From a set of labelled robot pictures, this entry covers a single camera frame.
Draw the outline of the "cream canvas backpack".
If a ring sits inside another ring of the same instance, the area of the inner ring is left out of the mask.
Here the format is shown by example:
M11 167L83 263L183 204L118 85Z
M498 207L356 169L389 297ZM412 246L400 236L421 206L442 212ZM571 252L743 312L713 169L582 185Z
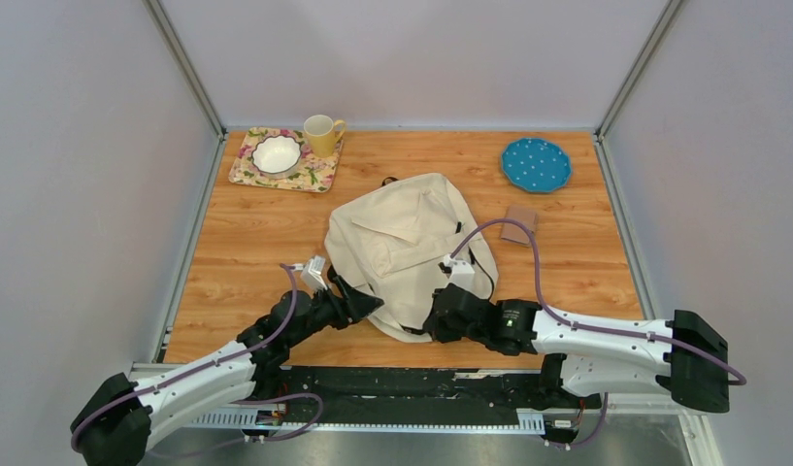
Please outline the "cream canvas backpack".
M476 269L474 293L492 296L499 279L494 256L462 193L444 175L395 181L358 197L330 215L324 240L335 272L383 304L368 320L409 344L431 340L422 325L432 294L447 284L439 265L450 254Z

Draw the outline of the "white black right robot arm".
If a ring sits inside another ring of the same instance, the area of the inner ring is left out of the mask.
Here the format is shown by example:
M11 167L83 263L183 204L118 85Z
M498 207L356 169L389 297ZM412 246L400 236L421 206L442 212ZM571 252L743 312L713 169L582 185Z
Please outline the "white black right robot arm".
M667 394L691 410L730 409L727 341L698 314L670 320L583 316L520 299L487 299L450 284L435 291L423 329L440 343L463 338L504 355L541 354L542 400Z

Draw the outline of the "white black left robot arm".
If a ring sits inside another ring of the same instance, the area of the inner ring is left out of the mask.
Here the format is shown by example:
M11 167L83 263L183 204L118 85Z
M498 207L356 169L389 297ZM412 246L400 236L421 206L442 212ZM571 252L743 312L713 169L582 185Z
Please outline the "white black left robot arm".
M234 340L195 361L150 378L106 378L70 425L71 449L88 465L136 465L156 444L196 417L230 403L267 403L293 347L326 327L344 329L383 304L335 271L330 286L297 286Z

